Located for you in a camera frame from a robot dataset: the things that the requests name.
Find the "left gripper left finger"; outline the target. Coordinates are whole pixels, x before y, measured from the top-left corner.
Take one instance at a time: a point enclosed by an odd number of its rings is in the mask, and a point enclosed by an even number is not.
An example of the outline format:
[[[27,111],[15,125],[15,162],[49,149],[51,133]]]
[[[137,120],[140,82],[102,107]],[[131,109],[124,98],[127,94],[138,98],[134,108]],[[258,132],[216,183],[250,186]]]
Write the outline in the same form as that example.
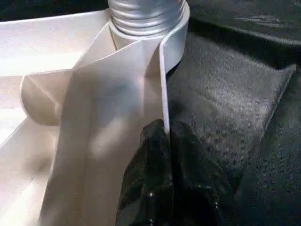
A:
[[[173,204],[169,140],[157,119],[142,129],[139,148],[124,172],[115,224],[167,226]]]

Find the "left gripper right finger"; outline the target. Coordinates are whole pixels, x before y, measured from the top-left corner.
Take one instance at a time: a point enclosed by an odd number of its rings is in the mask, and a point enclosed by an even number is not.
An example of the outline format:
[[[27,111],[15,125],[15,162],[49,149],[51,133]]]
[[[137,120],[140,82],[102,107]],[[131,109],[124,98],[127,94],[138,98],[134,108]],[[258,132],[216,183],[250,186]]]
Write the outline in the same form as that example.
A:
[[[222,168],[187,124],[172,122],[170,141],[175,225],[234,226],[234,192]]]

